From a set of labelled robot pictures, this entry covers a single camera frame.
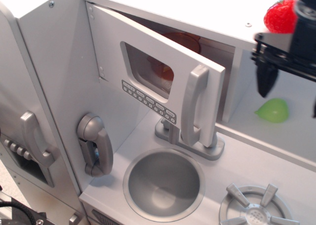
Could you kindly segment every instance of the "red strawberry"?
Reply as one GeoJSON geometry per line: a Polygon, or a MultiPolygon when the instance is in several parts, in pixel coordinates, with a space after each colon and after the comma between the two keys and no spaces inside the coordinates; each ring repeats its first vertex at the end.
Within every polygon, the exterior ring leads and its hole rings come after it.
{"type": "Polygon", "coordinates": [[[279,0],[270,7],[264,17],[264,23],[272,33],[293,33],[297,21],[294,12],[296,0],[279,0]]]}

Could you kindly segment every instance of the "toy food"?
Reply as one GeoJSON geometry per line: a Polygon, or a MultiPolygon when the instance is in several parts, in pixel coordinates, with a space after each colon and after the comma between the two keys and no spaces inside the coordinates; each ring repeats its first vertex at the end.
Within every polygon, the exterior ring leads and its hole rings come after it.
{"type": "Polygon", "coordinates": [[[255,114],[272,123],[282,123],[287,120],[289,111],[285,100],[274,98],[264,103],[255,114]]]}
{"type": "Polygon", "coordinates": [[[290,34],[294,32],[297,15],[294,12],[296,0],[279,0],[271,6],[264,23],[272,33],[290,34]]]}

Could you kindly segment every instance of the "metal sink basin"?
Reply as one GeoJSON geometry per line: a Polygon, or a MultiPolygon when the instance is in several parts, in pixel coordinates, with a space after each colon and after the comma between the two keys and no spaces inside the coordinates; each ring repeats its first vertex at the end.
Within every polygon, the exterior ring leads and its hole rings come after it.
{"type": "Polygon", "coordinates": [[[205,192],[199,164],[183,152],[159,148],[138,156],[127,168],[123,190],[130,207],[155,222],[191,214],[205,192]]]}

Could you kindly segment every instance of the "white countertop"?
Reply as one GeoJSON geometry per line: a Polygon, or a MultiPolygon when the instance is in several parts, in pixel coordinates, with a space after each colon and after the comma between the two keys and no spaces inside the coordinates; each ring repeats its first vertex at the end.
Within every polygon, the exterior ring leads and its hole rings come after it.
{"type": "Polygon", "coordinates": [[[145,116],[114,154],[111,174],[94,179],[80,196],[81,201],[124,225],[157,224],[142,218],[129,207],[122,183],[125,170],[139,154],[158,147],[169,147],[185,151],[199,162],[205,174],[206,191],[201,204],[191,215],[167,224],[218,224],[220,204],[227,195],[226,187],[231,183],[238,187],[267,187],[272,183],[278,187],[277,195],[289,207],[294,220],[300,221],[301,225],[310,225],[315,221],[316,173],[225,135],[220,135],[226,142],[221,158],[208,161],[157,138],[154,128],[158,120],[159,116],[154,112],[145,116]]]}
{"type": "Polygon", "coordinates": [[[251,50],[254,35],[268,31],[263,18],[278,0],[87,1],[251,50]],[[251,23],[252,27],[246,27],[246,23],[251,23]]]}

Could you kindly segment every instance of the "microwave handle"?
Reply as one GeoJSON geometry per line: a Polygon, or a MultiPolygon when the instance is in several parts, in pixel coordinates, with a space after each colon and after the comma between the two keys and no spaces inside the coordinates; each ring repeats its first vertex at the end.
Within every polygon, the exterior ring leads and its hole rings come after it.
{"type": "Polygon", "coordinates": [[[86,162],[85,172],[92,177],[108,175],[113,166],[113,150],[102,119],[93,113],[85,115],[78,125],[77,135],[86,162]],[[98,148],[98,156],[93,143],[98,148]]]}
{"type": "Polygon", "coordinates": [[[27,111],[21,116],[20,120],[26,150],[40,165],[48,168],[53,164],[55,159],[52,153],[48,151],[41,152],[36,143],[34,132],[40,128],[40,125],[35,114],[31,111],[27,111]]]}
{"type": "Polygon", "coordinates": [[[194,126],[195,110],[198,96],[206,88],[207,80],[208,69],[202,65],[197,66],[188,78],[181,115],[181,137],[188,146],[193,146],[199,140],[200,129],[194,126]]]}

